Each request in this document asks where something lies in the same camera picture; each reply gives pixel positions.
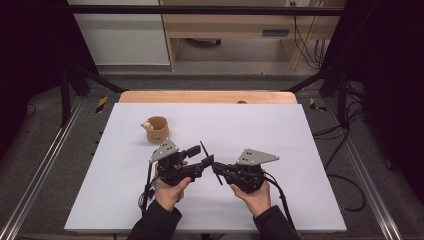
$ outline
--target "hand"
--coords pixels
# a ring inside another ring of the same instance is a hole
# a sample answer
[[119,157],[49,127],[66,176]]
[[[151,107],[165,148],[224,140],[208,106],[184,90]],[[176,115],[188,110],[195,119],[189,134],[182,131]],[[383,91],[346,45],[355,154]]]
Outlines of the hand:
[[269,183],[265,180],[258,191],[247,194],[234,184],[230,185],[234,195],[243,200],[253,216],[257,217],[271,207]]
[[186,177],[176,186],[170,186],[163,182],[160,178],[155,180],[155,198],[156,201],[161,205],[164,209],[169,212],[172,212],[174,206],[177,202],[179,202],[182,198],[184,198],[184,189],[187,188],[188,184],[190,184],[191,178]]

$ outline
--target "white cabinet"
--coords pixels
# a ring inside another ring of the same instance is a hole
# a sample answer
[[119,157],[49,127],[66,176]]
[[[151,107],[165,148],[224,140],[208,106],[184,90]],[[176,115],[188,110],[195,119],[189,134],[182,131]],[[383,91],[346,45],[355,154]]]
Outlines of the white cabinet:
[[[157,0],[68,0],[70,5],[158,5]],[[160,14],[75,14],[96,65],[169,65]]]

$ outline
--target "black sleeve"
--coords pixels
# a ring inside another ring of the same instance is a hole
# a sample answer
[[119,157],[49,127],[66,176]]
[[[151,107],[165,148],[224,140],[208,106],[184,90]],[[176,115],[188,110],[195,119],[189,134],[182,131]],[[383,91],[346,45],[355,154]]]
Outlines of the black sleeve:
[[253,221],[265,240],[300,239],[278,206],[269,208]]
[[181,217],[178,209],[168,212],[154,200],[134,225],[127,240],[170,240]]

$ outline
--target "black curtain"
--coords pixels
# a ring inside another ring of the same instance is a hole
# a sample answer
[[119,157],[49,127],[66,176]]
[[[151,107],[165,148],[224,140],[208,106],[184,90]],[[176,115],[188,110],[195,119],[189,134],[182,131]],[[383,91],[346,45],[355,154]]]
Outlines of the black curtain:
[[[374,1],[349,1],[371,10]],[[422,1],[382,0],[348,56],[344,72],[365,87],[364,109],[387,159],[424,203],[424,20]],[[335,61],[355,19],[342,18],[323,67]],[[337,79],[324,85],[334,90]]]
[[0,159],[20,127],[29,99],[60,85],[65,66],[97,68],[72,13],[48,11],[66,0],[0,3]]

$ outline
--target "small wooden cup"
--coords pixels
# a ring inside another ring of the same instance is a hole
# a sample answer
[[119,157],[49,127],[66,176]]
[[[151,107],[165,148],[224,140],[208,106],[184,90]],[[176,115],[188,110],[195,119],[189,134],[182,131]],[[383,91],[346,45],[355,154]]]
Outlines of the small wooden cup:
[[161,116],[154,116],[148,119],[153,126],[153,130],[147,131],[147,140],[154,144],[161,144],[169,137],[168,121]]

